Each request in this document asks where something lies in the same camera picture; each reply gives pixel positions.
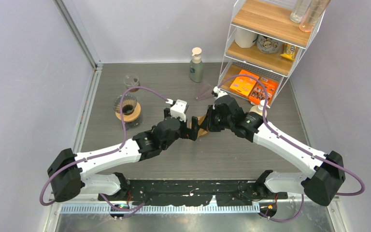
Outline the small wooden ring holder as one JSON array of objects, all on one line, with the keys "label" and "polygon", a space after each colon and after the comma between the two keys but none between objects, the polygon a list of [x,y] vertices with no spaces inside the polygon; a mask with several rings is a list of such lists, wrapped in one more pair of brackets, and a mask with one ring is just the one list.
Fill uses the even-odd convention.
[{"label": "small wooden ring holder", "polygon": [[189,139],[195,141],[197,138],[204,136],[208,133],[205,127],[205,119],[207,115],[203,116],[192,116],[190,123],[190,135]]}]

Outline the large wooden ring holder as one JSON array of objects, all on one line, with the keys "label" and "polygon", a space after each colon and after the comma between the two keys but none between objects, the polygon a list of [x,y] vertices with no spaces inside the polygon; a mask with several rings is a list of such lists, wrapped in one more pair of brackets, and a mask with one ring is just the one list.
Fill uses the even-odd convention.
[{"label": "large wooden ring holder", "polygon": [[131,115],[123,115],[123,112],[120,112],[119,114],[115,112],[115,115],[119,120],[122,120],[122,118],[123,120],[124,119],[128,119],[128,120],[136,119],[139,116],[141,116],[141,105],[137,103],[134,113],[132,113]]}]

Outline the dark ribbed glass dripper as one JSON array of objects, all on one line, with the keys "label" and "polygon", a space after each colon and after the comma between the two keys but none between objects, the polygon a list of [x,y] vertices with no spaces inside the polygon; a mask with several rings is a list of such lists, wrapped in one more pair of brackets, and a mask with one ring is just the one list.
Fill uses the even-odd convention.
[{"label": "dark ribbed glass dripper", "polygon": [[123,112],[123,115],[131,115],[137,106],[137,98],[134,95],[127,94],[124,97],[121,95],[114,101],[114,111],[116,113]]}]

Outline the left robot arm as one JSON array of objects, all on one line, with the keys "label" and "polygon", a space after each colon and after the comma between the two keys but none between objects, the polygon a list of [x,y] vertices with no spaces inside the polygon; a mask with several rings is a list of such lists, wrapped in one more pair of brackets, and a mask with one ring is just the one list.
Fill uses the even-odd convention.
[{"label": "left robot arm", "polygon": [[161,122],[120,144],[80,153],[74,153],[71,148],[64,149],[49,166],[49,179],[44,185],[44,189],[51,187],[54,200],[45,202],[41,196],[41,204],[66,202],[79,194],[94,193],[123,200],[129,193],[125,177],[120,173],[102,175],[101,171],[154,158],[178,139],[196,140],[199,130],[198,117],[193,116],[188,126],[186,120],[174,117],[166,108]]}]

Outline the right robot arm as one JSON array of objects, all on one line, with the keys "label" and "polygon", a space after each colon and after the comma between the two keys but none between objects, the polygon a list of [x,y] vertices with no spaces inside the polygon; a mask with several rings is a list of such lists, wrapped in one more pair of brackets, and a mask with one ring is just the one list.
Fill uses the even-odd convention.
[{"label": "right robot arm", "polygon": [[299,169],[299,173],[287,174],[265,171],[256,186],[262,198],[291,192],[304,194],[316,204],[328,206],[345,181],[345,173],[341,170],[343,158],[339,153],[326,154],[299,142],[265,122],[258,113],[244,112],[228,94],[215,96],[203,125],[209,132],[230,130],[239,138],[273,151]]}]

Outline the pink glass dripper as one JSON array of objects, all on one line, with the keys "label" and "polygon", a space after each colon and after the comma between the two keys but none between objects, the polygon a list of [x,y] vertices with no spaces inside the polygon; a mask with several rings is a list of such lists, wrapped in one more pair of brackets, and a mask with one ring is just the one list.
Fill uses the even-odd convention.
[{"label": "pink glass dripper", "polygon": [[213,94],[212,91],[214,90],[214,86],[210,85],[205,80],[200,82],[199,88],[195,94],[195,100],[201,101],[204,99],[212,98]]}]

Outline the orange box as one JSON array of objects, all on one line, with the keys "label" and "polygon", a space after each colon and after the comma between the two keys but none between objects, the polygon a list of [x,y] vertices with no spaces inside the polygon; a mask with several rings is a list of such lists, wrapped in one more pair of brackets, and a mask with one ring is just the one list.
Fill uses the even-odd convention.
[{"label": "orange box", "polygon": [[249,97],[257,83],[257,81],[252,79],[251,77],[258,79],[258,76],[246,70],[241,70],[239,72],[239,75],[240,76],[234,79],[229,89],[232,92],[240,94],[241,96]]}]

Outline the cream pump bottle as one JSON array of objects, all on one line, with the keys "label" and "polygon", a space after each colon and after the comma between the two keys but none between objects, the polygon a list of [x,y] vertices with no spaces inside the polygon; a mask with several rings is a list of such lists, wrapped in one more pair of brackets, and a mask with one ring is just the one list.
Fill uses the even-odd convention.
[{"label": "cream pump bottle", "polygon": [[267,109],[269,109],[270,106],[268,104],[265,104],[265,100],[261,100],[258,105],[252,106],[249,112],[257,113],[260,116],[267,116]]}]

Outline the orange snack packet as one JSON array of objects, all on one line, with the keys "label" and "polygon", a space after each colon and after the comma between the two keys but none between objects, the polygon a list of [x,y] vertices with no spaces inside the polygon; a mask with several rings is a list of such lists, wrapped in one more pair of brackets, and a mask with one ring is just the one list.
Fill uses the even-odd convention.
[{"label": "orange snack packet", "polygon": [[255,84],[248,100],[252,104],[258,105],[261,100],[265,100],[265,97],[267,97],[267,105],[270,105],[279,83],[266,77],[260,77],[259,81],[262,85],[259,83]]}]

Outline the glass carafe server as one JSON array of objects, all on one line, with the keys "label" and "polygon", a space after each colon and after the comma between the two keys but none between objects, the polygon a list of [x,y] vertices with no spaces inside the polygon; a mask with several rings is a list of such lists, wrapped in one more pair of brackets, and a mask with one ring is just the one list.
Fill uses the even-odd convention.
[{"label": "glass carafe server", "polygon": [[139,116],[138,118],[133,120],[124,119],[124,126],[122,126],[122,128],[125,130],[130,130],[140,126],[142,122],[143,122],[142,116]]}]

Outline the green pump bottle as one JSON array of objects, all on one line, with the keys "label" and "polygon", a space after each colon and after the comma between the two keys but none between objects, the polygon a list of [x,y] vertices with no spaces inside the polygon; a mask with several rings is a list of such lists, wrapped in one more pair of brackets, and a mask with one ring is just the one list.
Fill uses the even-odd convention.
[{"label": "green pump bottle", "polygon": [[200,83],[203,79],[203,62],[201,60],[202,49],[200,47],[194,47],[192,49],[192,59],[189,67],[189,78]]}]

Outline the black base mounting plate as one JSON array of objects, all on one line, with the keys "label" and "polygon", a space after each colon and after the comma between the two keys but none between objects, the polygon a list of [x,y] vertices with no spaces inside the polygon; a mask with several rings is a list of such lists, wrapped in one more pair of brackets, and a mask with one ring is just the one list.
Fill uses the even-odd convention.
[{"label": "black base mounting plate", "polygon": [[254,180],[129,180],[109,201],[131,201],[147,206],[248,206],[261,200],[284,200],[286,192],[272,193]]}]

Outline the small glass with wood band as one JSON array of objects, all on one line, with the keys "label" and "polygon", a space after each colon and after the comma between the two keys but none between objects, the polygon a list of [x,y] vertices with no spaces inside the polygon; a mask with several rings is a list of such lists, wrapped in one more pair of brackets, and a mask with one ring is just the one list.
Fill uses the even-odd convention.
[{"label": "small glass with wood band", "polygon": [[140,86],[140,80],[138,76],[134,74],[128,74],[124,77],[124,85],[126,89]]}]

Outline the white paper roll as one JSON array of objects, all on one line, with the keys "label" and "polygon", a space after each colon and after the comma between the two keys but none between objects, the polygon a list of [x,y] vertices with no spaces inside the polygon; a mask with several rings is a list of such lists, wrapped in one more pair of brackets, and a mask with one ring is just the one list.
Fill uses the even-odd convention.
[{"label": "white paper roll", "polygon": [[250,48],[255,45],[258,34],[242,28],[236,28],[234,41],[240,48]]}]

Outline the cartoon printed tin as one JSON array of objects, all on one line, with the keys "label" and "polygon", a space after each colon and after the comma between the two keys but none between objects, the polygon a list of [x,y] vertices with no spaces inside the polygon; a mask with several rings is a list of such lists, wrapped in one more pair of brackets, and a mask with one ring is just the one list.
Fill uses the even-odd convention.
[{"label": "cartoon printed tin", "polygon": [[266,54],[278,53],[283,45],[283,42],[273,39],[271,37],[258,35],[257,49]]}]

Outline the yellow snack bag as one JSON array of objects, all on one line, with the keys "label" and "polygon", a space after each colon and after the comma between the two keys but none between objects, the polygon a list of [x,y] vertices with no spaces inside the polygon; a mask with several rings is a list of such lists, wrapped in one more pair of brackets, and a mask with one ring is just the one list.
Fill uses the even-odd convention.
[{"label": "yellow snack bag", "polygon": [[284,48],[280,56],[290,61],[295,61],[298,53],[298,47],[285,43]]}]

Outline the clear glass bottle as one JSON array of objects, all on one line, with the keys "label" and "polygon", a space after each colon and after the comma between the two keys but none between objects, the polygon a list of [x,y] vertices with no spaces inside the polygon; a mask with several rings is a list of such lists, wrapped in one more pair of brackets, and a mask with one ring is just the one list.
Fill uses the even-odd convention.
[{"label": "clear glass bottle", "polygon": [[290,20],[295,23],[300,23],[305,16],[312,0],[297,0],[291,15]]}]

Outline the aluminium frame rail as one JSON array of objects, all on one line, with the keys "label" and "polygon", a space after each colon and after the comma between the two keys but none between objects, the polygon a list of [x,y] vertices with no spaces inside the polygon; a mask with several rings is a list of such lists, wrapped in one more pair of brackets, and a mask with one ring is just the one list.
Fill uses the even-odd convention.
[{"label": "aluminium frame rail", "polygon": [[64,18],[78,46],[82,50],[89,65],[92,68],[91,76],[88,82],[83,105],[79,114],[79,120],[76,128],[72,150],[80,152],[85,139],[86,129],[89,122],[93,102],[98,89],[103,63],[98,56],[95,46],[84,26],[84,23],[78,13],[78,9],[72,0],[55,0],[60,14]]}]

